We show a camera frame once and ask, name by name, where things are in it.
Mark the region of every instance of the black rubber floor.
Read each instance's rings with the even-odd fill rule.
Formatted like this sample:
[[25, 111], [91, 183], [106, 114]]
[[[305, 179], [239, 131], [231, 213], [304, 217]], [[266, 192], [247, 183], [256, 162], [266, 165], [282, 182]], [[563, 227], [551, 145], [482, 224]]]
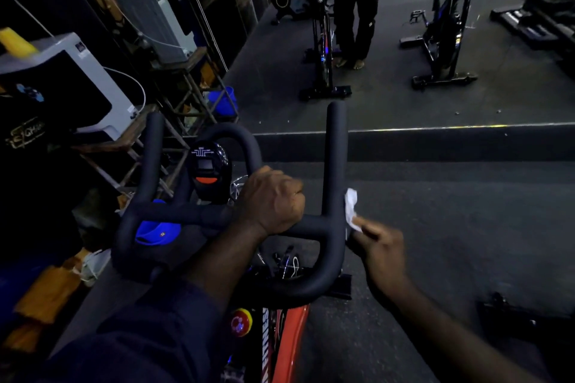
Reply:
[[[398, 43], [421, 33], [421, 24], [406, 22], [414, 9], [430, 10], [431, 1], [379, 1], [366, 67], [335, 75], [337, 85], [353, 89], [347, 99], [350, 129], [575, 121], [575, 88], [557, 56], [531, 50], [489, 20], [491, 9], [522, 0], [473, 0], [473, 29], [466, 31], [459, 67], [476, 72], [477, 82], [414, 92], [411, 77], [427, 74], [427, 62], [420, 49], [400, 50]], [[313, 81], [313, 66], [301, 64], [312, 45], [311, 22], [284, 19], [275, 27], [274, 15], [270, 7], [226, 75], [241, 121], [254, 133], [321, 131], [325, 103], [297, 99]]]
[[[323, 165], [272, 165], [304, 179], [306, 212], [319, 213]], [[358, 213], [403, 230], [414, 282], [478, 333], [474, 303], [493, 291], [551, 314], [575, 307], [572, 163], [350, 163], [347, 176], [359, 194]], [[161, 258], [178, 263], [189, 257], [201, 244], [193, 236], [188, 230], [162, 247]], [[314, 262], [316, 242], [270, 238], [266, 244], [280, 250], [290, 242], [303, 266]], [[371, 297], [359, 258], [348, 251], [343, 268], [353, 275], [353, 299], [312, 304], [298, 381], [436, 381], [391, 314]], [[93, 332], [146, 289], [108, 267], [56, 350]], [[526, 366], [541, 365], [533, 349], [512, 352]]]

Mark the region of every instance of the hand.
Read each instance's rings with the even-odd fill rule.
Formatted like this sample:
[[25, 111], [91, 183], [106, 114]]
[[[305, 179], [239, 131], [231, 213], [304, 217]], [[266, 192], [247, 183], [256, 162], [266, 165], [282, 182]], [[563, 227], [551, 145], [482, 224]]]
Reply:
[[354, 231], [352, 236], [365, 251], [363, 263], [368, 274], [377, 288], [394, 300], [408, 284], [403, 233], [359, 216], [353, 222], [362, 228], [362, 233]]
[[267, 165], [252, 174], [236, 204], [236, 222], [254, 229], [260, 240], [285, 232], [301, 220], [305, 196], [301, 180]]

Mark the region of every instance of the black pants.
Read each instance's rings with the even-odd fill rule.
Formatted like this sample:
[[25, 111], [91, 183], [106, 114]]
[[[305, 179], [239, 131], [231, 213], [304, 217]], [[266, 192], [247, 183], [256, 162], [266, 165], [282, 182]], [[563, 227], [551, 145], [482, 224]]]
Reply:
[[[346, 60], [364, 60], [376, 29], [378, 0], [334, 0], [335, 35]], [[354, 40], [354, 7], [358, 5], [359, 27]]]

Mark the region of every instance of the black handlebar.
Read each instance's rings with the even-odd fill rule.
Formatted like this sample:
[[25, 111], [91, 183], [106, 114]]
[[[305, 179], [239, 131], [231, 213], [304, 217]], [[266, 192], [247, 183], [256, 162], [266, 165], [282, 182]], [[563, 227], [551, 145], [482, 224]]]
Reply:
[[[151, 113], [147, 120], [146, 144], [142, 160], [140, 185], [132, 203], [126, 208], [119, 224], [112, 263], [126, 277], [140, 282], [154, 282], [168, 270], [163, 263], [143, 259], [135, 251], [134, 236], [144, 220], [167, 223], [196, 224], [221, 230], [231, 220], [231, 208], [226, 205], [196, 205], [189, 202], [192, 185], [183, 170], [169, 204], [152, 203], [159, 183], [163, 139], [163, 116]], [[216, 141], [234, 138], [243, 149], [248, 174], [262, 166], [262, 156], [254, 136], [245, 128], [220, 123], [210, 127], [200, 140]], [[325, 293], [341, 272], [346, 242], [344, 194], [347, 162], [347, 115], [345, 103], [330, 103], [324, 162], [324, 185], [321, 215], [304, 215], [302, 220], [282, 235], [320, 242], [320, 254], [313, 268], [297, 278], [250, 279], [250, 289], [262, 305], [270, 308], [291, 308], [307, 304]]]

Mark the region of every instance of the dark blue sleeve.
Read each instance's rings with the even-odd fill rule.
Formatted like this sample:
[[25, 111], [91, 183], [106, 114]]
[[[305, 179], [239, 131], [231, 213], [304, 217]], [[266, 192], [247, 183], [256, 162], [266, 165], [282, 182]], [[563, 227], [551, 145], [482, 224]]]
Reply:
[[195, 382], [208, 379], [221, 313], [181, 279], [155, 285], [96, 334], [69, 343], [38, 382]]

